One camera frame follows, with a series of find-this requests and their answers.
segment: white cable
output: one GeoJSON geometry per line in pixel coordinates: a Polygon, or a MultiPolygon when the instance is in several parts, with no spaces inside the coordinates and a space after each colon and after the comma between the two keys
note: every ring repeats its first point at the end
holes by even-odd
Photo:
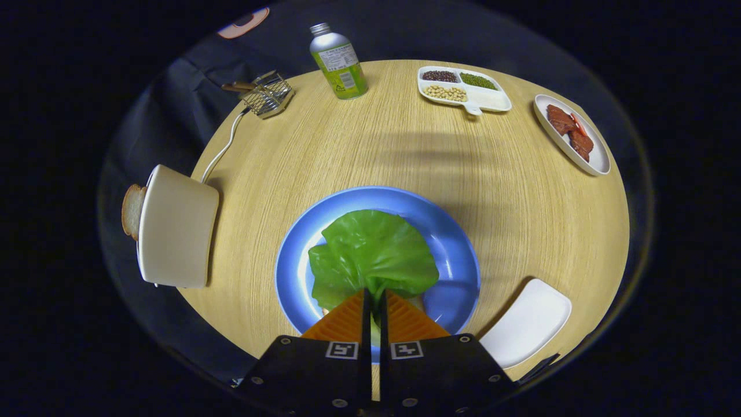
{"type": "Polygon", "coordinates": [[[250,112],[250,108],[247,107],[246,109],[244,109],[243,111],[239,112],[239,114],[236,115],[236,118],[234,119],[234,123],[232,124],[231,134],[229,135],[229,142],[227,142],[227,145],[218,154],[216,154],[213,160],[211,160],[211,163],[208,164],[208,167],[206,167],[206,171],[204,171],[203,173],[203,177],[201,177],[201,184],[206,182],[206,178],[208,177],[208,174],[211,173],[211,170],[216,165],[216,163],[222,158],[222,155],[224,154],[224,152],[226,152],[227,149],[229,149],[229,147],[231,146],[232,142],[234,142],[234,132],[236,131],[236,124],[239,123],[239,120],[242,118],[242,116],[244,116],[245,114],[249,112],[250,112]]]}

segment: wood grain surface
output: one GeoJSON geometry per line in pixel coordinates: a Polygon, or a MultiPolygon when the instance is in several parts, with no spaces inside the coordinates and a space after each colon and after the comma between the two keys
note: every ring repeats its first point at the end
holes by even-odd
{"type": "MultiPolygon", "coordinates": [[[[448,62],[362,67],[370,85],[364,96],[339,100],[314,71],[289,79],[296,95],[282,114],[242,119],[234,144],[207,181],[221,199],[207,287],[180,289],[182,295],[216,330],[259,358],[277,335],[298,335],[273,283],[288,229],[329,194],[386,185],[433,201],[471,239],[481,292],[462,332],[481,337],[532,277],[571,299],[573,311],[561,332],[507,370],[510,378],[521,378],[543,358],[569,353],[610,306],[628,253],[628,206],[609,138],[612,170],[592,177],[559,150],[535,117],[533,98],[544,93],[588,119],[588,112],[553,91],[448,62]],[[512,109],[470,116],[463,107],[430,102],[416,86],[423,65],[486,73],[509,95],[512,109]]],[[[214,134],[193,178],[200,180],[227,143],[242,109],[240,103],[214,134]]],[[[377,366],[373,373],[377,378],[377,366]]]]}

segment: metal mesh basket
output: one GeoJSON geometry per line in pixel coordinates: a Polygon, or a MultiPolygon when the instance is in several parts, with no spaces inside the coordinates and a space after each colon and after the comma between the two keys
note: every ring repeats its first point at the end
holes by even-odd
{"type": "Polygon", "coordinates": [[[282,112],[296,93],[275,70],[255,78],[252,83],[255,85],[254,90],[240,95],[239,98],[260,119],[282,112]]]}

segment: silver bottle cap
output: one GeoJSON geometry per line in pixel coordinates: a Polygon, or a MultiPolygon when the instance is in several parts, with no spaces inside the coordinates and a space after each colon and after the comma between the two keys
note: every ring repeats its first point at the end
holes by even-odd
{"type": "Polygon", "coordinates": [[[329,28],[329,24],[327,23],[315,24],[314,26],[310,27],[309,30],[311,30],[311,34],[314,36],[324,35],[325,33],[329,33],[332,31],[329,28]]]}

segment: white oval plate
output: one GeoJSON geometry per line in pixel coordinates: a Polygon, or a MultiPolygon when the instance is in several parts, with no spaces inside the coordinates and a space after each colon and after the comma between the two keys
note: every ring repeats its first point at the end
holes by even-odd
{"type": "Polygon", "coordinates": [[[459,68],[450,67],[435,67],[431,65],[421,67],[417,71],[417,88],[419,89],[419,93],[429,100],[446,105],[461,105],[468,113],[473,114],[474,116],[480,116],[482,113],[481,109],[489,111],[508,111],[512,109],[512,101],[509,100],[509,97],[507,96],[507,93],[505,93],[502,86],[499,85],[499,83],[490,76],[482,73],[477,73],[476,71],[461,70],[459,68]],[[422,79],[422,74],[426,73],[427,71],[450,71],[451,73],[456,74],[456,79],[458,80],[458,82],[430,81],[422,79]],[[499,90],[497,91],[490,88],[468,85],[461,80],[461,72],[482,76],[491,81],[499,90]],[[438,99],[436,97],[428,96],[427,94],[425,94],[424,89],[433,84],[448,89],[451,87],[458,87],[466,92],[468,101],[455,102],[453,100],[438,99]]]}
{"type": "Polygon", "coordinates": [[[548,132],[548,135],[551,136],[551,139],[553,139],[556,145],[561,148],[563,153],[571,158],[571,160],[573,160],[574,163],[579,166],[579,168],[587,171],[589,174],[592,175],[606,175],[608,172],[610,172],[610,158],[607,156],[605,144],[602,142],[602,138],[600,138],[599,135],[597,135],[596,131],[594,131],[594,128],[592,128],[592,126],[587,123],[584,116],[579,114],[579,112],[575,111],[573,108],[567,106],[564,102],[558,99],[554,99],[551,96],[546,96],[544,94],[538,94],[537,96],[535,96],[533,104],[535,106],[535,114],[538,116],[538,120],[540,121],[540,124],[543,126],[545,131],[548,132]],[[592,139],[592,142],[594,142],[594,149],[592,149],[592,152],[589,153],[589,162],[581,158],[579,154],[571,147],[568,134],[565,134],[563,136],[559,135],[558,131],[556,131],[556,129],[548,121],[548,105],[555,105],[557,107],[560,107],[561,110],[565,111],[567,114],[573,113],[576,114],[576,117],[579,118],[579,124],[584,127],[584,130],[587,131],[589,139],[592,139]]]}

